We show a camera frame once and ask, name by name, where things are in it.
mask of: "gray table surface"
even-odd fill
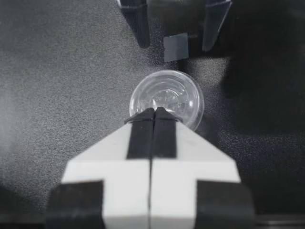
[[[237,161],[258,212],[304,213],[304,45],[281,39],[303,33],[250,2],[236,56],[184,62],[205,96],[198,132]],[[129,116],[141,79],[177,68],[151,49],[113,0],[0,0],[0,212],[44,212],[67,161]]]

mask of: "black tape stripe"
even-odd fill
[[[146,109],[136,115],[129,123],[132,123],[129,147],[126,159],[150,159],[153,143],[154,109]]]
[[[103,182],[63,184],[50,193],[46,229],[105,229]]]
[[[158,107],[155,114],[152,156],[158,158],[177,157],[176,120],[164,108]]]
[[[254,208],[250,191],[239,183],[197,182],[195,229],[250,229]]]

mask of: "transparent cup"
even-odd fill
[[[164,107],[196,130],[204,111],[204,98],[198,83],[189,75],[162,70],[146,76],[133,91],[129,114],[133,116],[147,108]]]

